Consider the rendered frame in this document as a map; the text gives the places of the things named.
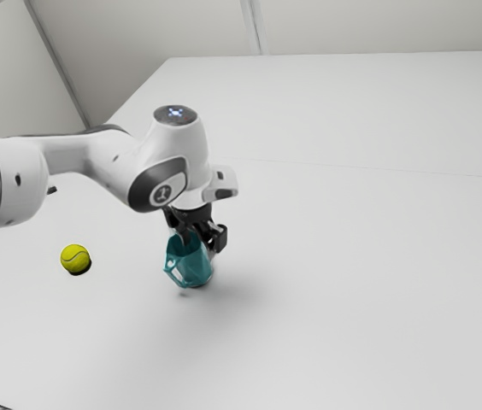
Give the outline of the yellow tennis ball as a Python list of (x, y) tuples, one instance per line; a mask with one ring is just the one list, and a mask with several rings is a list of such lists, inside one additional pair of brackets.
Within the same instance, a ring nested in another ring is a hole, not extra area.
[(62, 267), (71, 275), (79, 276), (91, 268), (88, 250), (80, 244), (69, 244), (60, 254)]

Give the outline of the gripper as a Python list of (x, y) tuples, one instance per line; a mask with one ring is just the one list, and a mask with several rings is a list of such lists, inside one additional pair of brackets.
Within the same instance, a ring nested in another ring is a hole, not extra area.
[(215, 251), (222, 251), (226, 247), (227, 227), (213, 221), (210, 203), (194, 209), (166, 206), (163, 213), (168, 226), (180, 237), (185, 247), (198, 247), (199, 240), (205, 245), (209, 261), (215, 258)]

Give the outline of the teal faceted mug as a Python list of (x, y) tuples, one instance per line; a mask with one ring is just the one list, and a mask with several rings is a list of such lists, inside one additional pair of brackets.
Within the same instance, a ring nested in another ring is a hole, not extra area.
[(199, 240), (198, 247), (185, 247), (176, 233), (168, 239), (162, 270), (183, 289), (204, 286), (213, 274), (205, 245)]

